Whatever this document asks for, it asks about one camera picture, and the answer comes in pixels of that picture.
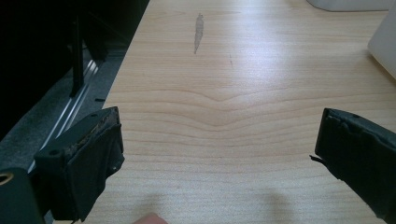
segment light wooden surface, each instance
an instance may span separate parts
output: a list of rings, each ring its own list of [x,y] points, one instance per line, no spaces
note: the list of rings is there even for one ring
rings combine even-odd
[[[151,0],[105,104],[126,161],[84,223],[384,223],[309,155],[324,107],[396,132],[396,81],[367,49],[386,14]]]

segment wood grain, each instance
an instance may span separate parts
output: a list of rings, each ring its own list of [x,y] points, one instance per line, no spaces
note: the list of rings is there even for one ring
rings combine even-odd
[[[396,81],[367,49],[386,13],[151,0],[105,104],[126,162],[85,222],[384,223],[309,154],[324,107],[396,131]]]

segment white object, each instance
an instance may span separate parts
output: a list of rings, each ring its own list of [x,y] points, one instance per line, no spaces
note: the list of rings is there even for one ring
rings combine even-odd
[[[396,3],[370,39],[368,49],[375,59],[396,78]]]
[[[327,11],[384,11],[394,0],[307,0],[313,7]]]

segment dark background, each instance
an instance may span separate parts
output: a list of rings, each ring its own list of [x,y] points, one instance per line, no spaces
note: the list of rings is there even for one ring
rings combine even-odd
[[[105,60],[106,43],[119,42],[122,47],[129,47],[148,2],[0,1],[0,141],[72,68],[72,15],[77,9],[82,12],[84,41],[87,46],[94,43],[90,51],[102,52]],[[104,23],[122,38],[105,29]]]

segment dark object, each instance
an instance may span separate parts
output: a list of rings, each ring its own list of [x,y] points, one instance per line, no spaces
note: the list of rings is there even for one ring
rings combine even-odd
[[[90,114],[35,154],[29,177],[19,168],[0,171],[0,223],[43,223],[49,210],[57,220],[84,221],[122,153],[118,109]]]
[[[368,119],[325,108],[314,161],[345,181],[388,224],[396,223],[396,133]]]

